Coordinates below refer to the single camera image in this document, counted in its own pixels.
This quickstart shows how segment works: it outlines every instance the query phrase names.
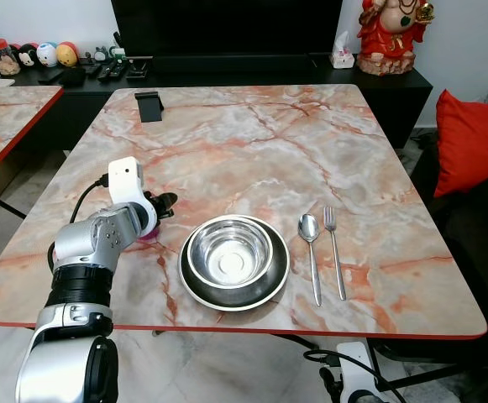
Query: marble tabletop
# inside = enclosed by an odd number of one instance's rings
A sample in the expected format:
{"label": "marble tabletop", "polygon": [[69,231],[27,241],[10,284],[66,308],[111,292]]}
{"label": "marble tabletop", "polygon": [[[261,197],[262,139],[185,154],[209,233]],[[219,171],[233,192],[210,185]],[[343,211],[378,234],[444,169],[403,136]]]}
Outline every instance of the marble tabletop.
{"label": "marble tabletop", "polygon": [[[161,88],[163,121],[141,123],[134,93],[116,91],[0,257],[0,325],[32,326],[50,291],[46,250],[81,192],[108,162],[135,156],[145,189],[173,191],[175,216],[157,238],[122,253],[111,307],[119,328],[397,338],[476,338],[485,319],[375,120],[351,85]],[[110,204],[97,188],[78,220]],[[331,238],[315,243],[323,304],[312,294],[304,212],[338,212],[348,300]],[[186,293],[177,269],[189,233],[209,218],[272,224],[291,253],[284,289],[251,311],[220,312]]]}
{"label": "marble tabletop", "polygon": [[62,93],[60,86],[0,87],[0,162]]}

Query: black cable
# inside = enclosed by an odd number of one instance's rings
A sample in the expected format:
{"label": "black cable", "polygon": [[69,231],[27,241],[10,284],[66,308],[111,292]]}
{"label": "black cable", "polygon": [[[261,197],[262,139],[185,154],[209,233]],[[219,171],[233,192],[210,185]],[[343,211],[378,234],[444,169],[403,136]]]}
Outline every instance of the black cable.
{"label": "black cable", "polygon": [[[103,187],[108,187],[109,186],[109,174],[103,174],[100,176],[100,179],[98,179],[96,182],[93,182],[89,187],[87,187],[84,192],[79,196],[79,199],[77,199],[76,206],[74,207],[74,211],[72,212],[72,215],[70,217],[70,224],[72,224],[76,220],[77,213],[79,212],[79,207],[81,207],[81,204],[83,203],[83,200],[85,200],[85,197],[89,194],[89,192],[94,189],[97,186],[103,186]],[[48,248],[48,266],[50,267],[50,270],[53,272],[53,250],[55,249],[55,242],[52,242],[50,247]]]}
{"label": "black cable", "polygon": [[[314,354],[325,354],[326,357],[315,358],[313,357]],[[378,374],[372,368],[367,367],[365,364],[361,363],[357,359],[353,359],[348,355],[337,353],[336,351],[331,351],[331,350],[310,350],[303,353],[303,358],[308,359],[309,361],[314,361],[315,363],[328,364],[328,355],[334,355],[335,357],[346,359],[350,363],[356,364],[357,366],[361,367],[362,369],[369,372],[370,374],[373,374],[377,380],[382,382],[391,390],[391,392],[393,392],[393,395],[395,395],[396,398],[401,401],[401,403],[407,403],[404,397],[402,397],[402,395],[398,392],[398,390],[396,390],[395,387],[392,384],[390,384],[383,376]]]}

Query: stainless steel bowl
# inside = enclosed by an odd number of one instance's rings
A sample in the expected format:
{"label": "stainless steel bowl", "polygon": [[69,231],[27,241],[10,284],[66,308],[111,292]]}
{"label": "stainless steel bowl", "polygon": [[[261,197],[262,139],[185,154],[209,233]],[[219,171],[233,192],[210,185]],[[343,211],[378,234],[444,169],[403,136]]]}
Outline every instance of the stainless steel bowl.
{"label": "stainless steel bowl", "polygon": [[245,287],[262,277],[272,259],[272,244],[256,222],[236,215],[206,221],[192,234],[187,262],[205,284],[220,289]]}
{"label": "stainless steel bowl", "polygon": [[272,243],[270,267],[257,281],[239,288],[222,289],[211,287],[199,280],[187,262],[187,250],[193,234],[184,243],[178,259],[178,269],[182,284],[190,295],[204,306],[209,306],[219,311],[245,311],[264,304],[283,287],[290,269],[291,259],[282,236],[270,224],[258,218],[240,217],[260,225],[266,231]]}

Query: stainless steel fork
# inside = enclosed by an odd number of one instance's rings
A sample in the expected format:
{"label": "stainless steel fork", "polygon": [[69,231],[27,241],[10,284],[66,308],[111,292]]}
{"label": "stainless steel fork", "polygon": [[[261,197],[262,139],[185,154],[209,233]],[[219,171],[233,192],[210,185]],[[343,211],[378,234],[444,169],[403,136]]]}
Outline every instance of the stainless steel fork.
{"label": "stainless steel fork", "polygon": [[333,243],[333,261],[335,262],[335,272],[337,273],[338,293],[341,300],[346,300],[346,292],[344,291],[343,272],[341,271],[341,263],[338,260],[337,239],[335,238],[335,230],[337,229],[337,222],[335,220],[335,209],[331,206],[324,208],[324,227],[331,233],[331,241]]}

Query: black television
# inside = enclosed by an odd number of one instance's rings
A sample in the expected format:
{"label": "black television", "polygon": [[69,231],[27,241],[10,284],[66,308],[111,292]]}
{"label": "black television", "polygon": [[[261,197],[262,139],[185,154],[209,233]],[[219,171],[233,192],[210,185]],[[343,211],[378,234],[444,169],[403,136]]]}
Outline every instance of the black television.
{"label": "black television", "polygon": [[342,0],[112,0],[126,55],[308,55],[333,48]]}

